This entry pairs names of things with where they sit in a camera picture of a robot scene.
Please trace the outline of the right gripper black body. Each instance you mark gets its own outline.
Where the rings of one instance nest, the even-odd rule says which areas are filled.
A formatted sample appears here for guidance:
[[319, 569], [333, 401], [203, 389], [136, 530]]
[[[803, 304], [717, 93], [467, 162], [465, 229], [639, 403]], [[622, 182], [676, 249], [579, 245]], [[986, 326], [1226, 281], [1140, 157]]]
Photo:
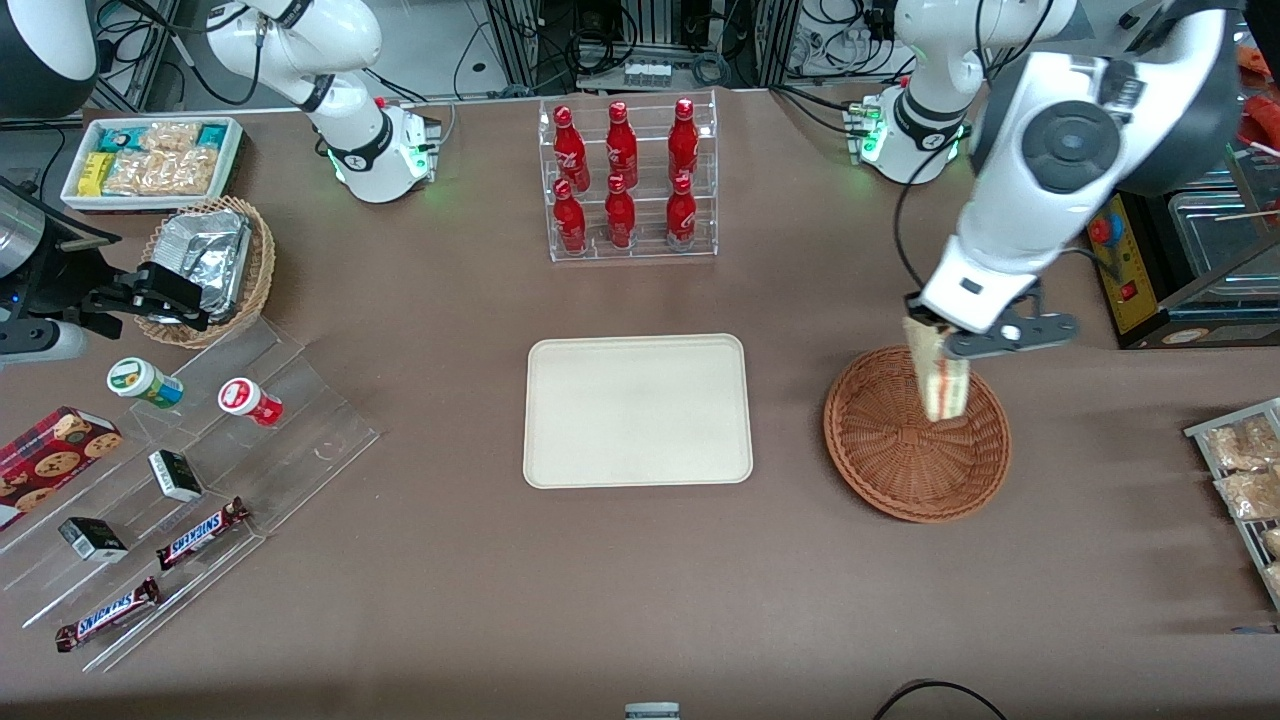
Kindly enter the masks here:
[[120, 329], [122, 320], [105, 310], [83, 309], [91, 292], [114, 282], [118, 269], [96, 249], [63, 252], [58, 236], [36, 241], [3, 233], [3, 323], [41, 318], [83, 329]]

